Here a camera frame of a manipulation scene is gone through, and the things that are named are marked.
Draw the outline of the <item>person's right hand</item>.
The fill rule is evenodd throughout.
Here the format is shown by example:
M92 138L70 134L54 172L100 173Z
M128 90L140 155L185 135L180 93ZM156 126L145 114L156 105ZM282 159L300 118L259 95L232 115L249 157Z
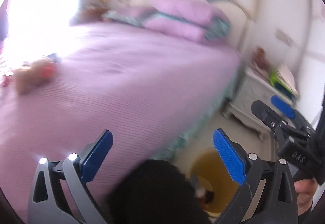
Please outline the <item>person's right hand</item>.
M315 179L302 179L296 181L294 187L297 193L298 215L300 216L312 206L313 196L317 191L318 183Z

